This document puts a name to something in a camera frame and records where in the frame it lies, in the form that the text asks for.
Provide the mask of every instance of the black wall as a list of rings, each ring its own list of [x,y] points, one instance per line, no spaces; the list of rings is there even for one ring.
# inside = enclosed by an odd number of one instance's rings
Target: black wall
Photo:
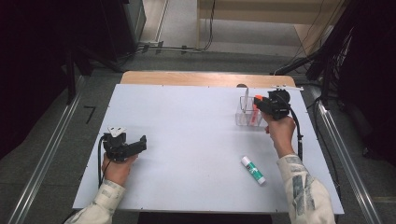
[[[364,1],[349,53],[340,68],[339,93],[367,147],[396,165],[396,6]]]
[[[64,50],[50,14],[33,2],[0,3],[0,158],[19,145],[66,86]]]

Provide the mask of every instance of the wire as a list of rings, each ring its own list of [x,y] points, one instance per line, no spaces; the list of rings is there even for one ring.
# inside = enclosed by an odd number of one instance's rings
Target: wire
[[[125,59],[122,63],[118,64],[118,66],[124,66],[124,65],[126,64],[126,62],[128,62],[129,59],[131,59],[132,56],[135,56],[136,53],[137,53],[139,50],[141,50],[141,49],[136,49],[134,52],[132,52],[131,54],[127,55],[127,56],[126,56],[126,59]]]
[[[292,58],[290,59],[290,61],[289,61],[288,63],[286,63],[286,65],[284,65],[284,66],[281,67],[281,68],[276,69],[275,72],[274,72],[274,75],[275,75],[276,72],[279,71],[280,69],[282,69],[282,68],[284,68],[284,67],[286,67],[286,66],[289,66],[290,63],[292,63],[293,60],[295,60],[295,58],[296,58],[298,55],[300,55],[302,52],[304,52],[306,49],[308,49],[309,47],[312,46],[312,45],[310,45],[310,46],[308,46],[307,48],[303,49],[301,52],[299,52],[300,49],[301,49],[301,47],[303,46],[303,43],[304,43],[305,40],[308,38],[309,31],[311,31],[312,27],[314,26],[315,22],[317,21],[319,15],[320,15],[320,13],[321,13],[321,10],[322,10],[322,7],[323,7],[323,3],[324,3],[324,0],[322,0],[322,2],[321,2],[321,4],[320,4],[320,8],[319,8],[318,15],[315,17],[315,19],[314,19],[314,21],[312,22],[311,26],[309,26],[308,32],[306,32],[306,36],[305,36],[305,38],[303,39],[303,41],[301,41],[300,47],[297,49],[297,52],[295,53],[294,57],[292,57]]]
[[[288,110],[291,113],[291,116],[294,119],[294,123],[296,124],[297,127],[297,154],[298,157],[300,157],[300,160],[303,160],[303,136],[301,135],[300,132],[300,122],[297,119],[296,114],[294,113],[294,110],[291,108],[291,106],[289,105],[288,102],[285,101],[285,99],[283,99],[280,95],[275,93],[276,98],[278,98],[280,101],[282,101],[283,104],[285,104],[285,106],[288,108]]]
[[[102,185],[102,178],[101,178],[101,164],[102,164],[102,159],[101,159],[101,155],[102,155],[102,151],[101,151],[101,145],[103,140],[105,139],[105,136],[103,135],[100,139],[99,139],[99,144],[98,144],[98,188],[100,188],[100,186]]]
[[[102,185],[102,183],[103,183],[103,179],[105,178],[105,173],[106,173],[106,170],[107,170],[107,167],[108,167],[108,165],[111,163],[111,161],[108,161],[108,163],[107,163],[107,165],[106,165],[106,168],[105,168],[105,170],[103,171],[103,175],[102,175],[102,179],[100,180],[100,184]]]
[[[206,43],[206,46],[203,48],[203,50],[207,50],[210,48],[212,45],[213,41],[213,18],[215,16],[215,7],[216,7],[216,0],[213,0],[213,5],[212,5],[212,12],[210,14],[210,23],[209,23],[209,40]]]
[[[305,71],[306,71],[306,72],[309,70],[309,67],[306,68],[306,63],[304,64],[304,68],[305,68]]]
[[[329,20],[327,21],[325,27],[327,27],[327,26],[329,25],[330,21],[332,20],[332,17],[333,17],[334,14],[335,14],[336,9],[340,6],[341,2],[342,2],[342,1],[339,1],[339,2],[338,2],[337,7],[336,7],[336,8],[334,9],[334,11],[332,12],[332,15],[330,16]],[[296,52],[296,54],[294,55],[294,57],[292,57],[292,58],[290,59],[290,61],[289,61],[288,63],[286,63],[284,66],[282,66],[282,67],[276,69],[275,72],[273,73],[273,76],[276,74],[277,71],[279,71],[279,70],[281,70],[282,68],[285,68],[285,67],[291,65],[291,64],[292,64],[292,61],[295,60],[295,58],[296,58],[298,55],[300,55],[301,53],[303,53],[306,49],[311,48],[312,46],[314,46],[314,45],[318,42],[318,41],[314,41],[314,43],[312,43],[311,45],[307,46],[306,48],[303,48],[303,50],[302,50],[301,52],[299,52],[299,51],[300,51],[300,48],[303,46],[304,41],[305,41],[305,40],[307,39],[307,37],[308,37],[309,31],[311,30],[311,28],[312,28],[313,25],[315,24],[315,21],[318,19],[318,16],[319,16],[320,13],[321,13],[321,10],[322,10],[322,7],[323,7],[323,3],[324,3],[324,0],[322,0],[322,2],[321,2],[321,4],[320,4],[319,13],[318,13],[318,15],[315,17],[315,19],[314,19],[314,21],[312,22],[311,26],[309,27],[308,32],[306,33],[306,37],[305,37],[305,38],[303,39],[303,41],[301,42],[301,45],[300,45],[300,47],[297,49],[297,52]],[[331,29],[328,29],[328,30],[326,31],[326,33],[325,33],[324,35],[322,35],[318,40],[321,41],[322,38],[325,37],[325,36],[330,32],[330,30],[331,30]],[[313,62],[312,60],[309,59],[309,55],[305,56],[305,58],[308,59],[309,61]]]
[[[320,136],[320,139],[321,139],[323,145],[325,146],[326,151],[329,155],[330,161],[332,163],[332,169],[334,170],[334,177],[335,177],[334,182],[336,185],[335,189],[337,191],[338,198],[341,200],[341,185],[340,185],[340,180],[339,180],[337,169],[335,168],[335,162],[332,157],[332,153],[330,152],[330,150],[324,140],[323,134],[321,133],[319,126],[318,126],[318,119],[317,119],[318,111],[316,110],[316,108],[318,107],[319,100],[320,100],[320,96],[317,99],[315,99],[314,103],[312,104],[312,105],[314,105],[313,106],[313,116],[314,116],[314,123],[315,123],[315,133],[316,133],[317,137]],[[339,218],[339,216],[335,216],[335,223],[338,223],[338,218]]]
[[[189,52],[189,53],[201,53],[203,52],[201,49],[196,49],[196,48],[171,48],[171,47],[148,47],[148,49],[144,49],[144,50],[177,50],[177,51],[184,51],[184,52]]]
[[[341,48],[338,50],[339,53],[333,56],[333,68],[332,68],[332,85],[338,90],[338,81],[340,78],[340,68],[344,63],[345,58],[349,52],[349,45],[352,40],[352,32],[354,27],[349,30],[349,34],[344,38]]]

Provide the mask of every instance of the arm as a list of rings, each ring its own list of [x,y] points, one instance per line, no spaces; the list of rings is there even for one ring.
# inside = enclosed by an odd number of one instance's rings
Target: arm
[[[67,219],[65,224],[110,224],[124,191],[122,186],[105,179],[93,202]]]
[[[300,158],[289,154],[277,165],[285,185],[291,223],[334,223],[329,192],[308,173]]]
[[[136,158],[137,155],[128,158],[123,163],[115,163],[110,161],[105,154],[102,164],[105,180],[95,199],[89,206],[67,219],[65,224],[110,224],[113,214],[124,195],[125,188],[123,186]]]
[[[279,157],[277,165],[285,185],[291,223],[334,223],[329,192],[309,174],[292,148],[293,119],[274,120],[262,115]]]

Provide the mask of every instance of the hand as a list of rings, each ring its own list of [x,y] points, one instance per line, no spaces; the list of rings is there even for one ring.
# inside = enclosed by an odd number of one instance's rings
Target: hand
[[[110,180],[124,187],[128,175],[131,172],[132,163],[134,163],[137,157],[138,154],[129,157],[124,162],[114,162],[114,161],[110,161],[110,159],[107,157],[105,153],[105,155],[103,156],[103,163],[102,163],[102,172],[105,173],[105,179]]]
[[[277,156],[282,158],[286,155],[293,154],[294,150],[291,146],[291,138],[296,127],[294,120],[291,117],[274,120],[272,116],[264,113],[262,113],[262,117],[268,123],[266,131],[274,141]]]

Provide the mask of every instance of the black equipment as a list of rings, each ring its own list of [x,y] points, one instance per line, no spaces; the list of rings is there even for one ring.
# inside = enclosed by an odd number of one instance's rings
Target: black equipment
[[[268,91],[268,98],[264,98],[262,100],[254,97],[253,104],[260,109],[261,112],[272,115],[274,120],[279,120],[285,118],[289,112],[291,112],[291,116],[294,119],[294,122],[297,127],[297,154],[300,157],[301,161],[303,160],[303,136],[300,132],[300,123],[295,115],[294,111],[291,109],[290,104],[290,95],[287,91],[283,89],[277,89],[276,91]]]
[[[275,120],[285,118],[290,112],[290,95],[285,90],[268,91],[269,98],[258,99],[254,97],[254,105],[267,115],[272,115]]]
[[[140,141],[126,144],[126,133],[121,133],[117,137],[113,137],[110,133],[105,133],[103,136],[103,147],[106,150],[106,154],[112,161],[126,161],[128,157],[136,155],[147,149],[147,139],[143,135]]]

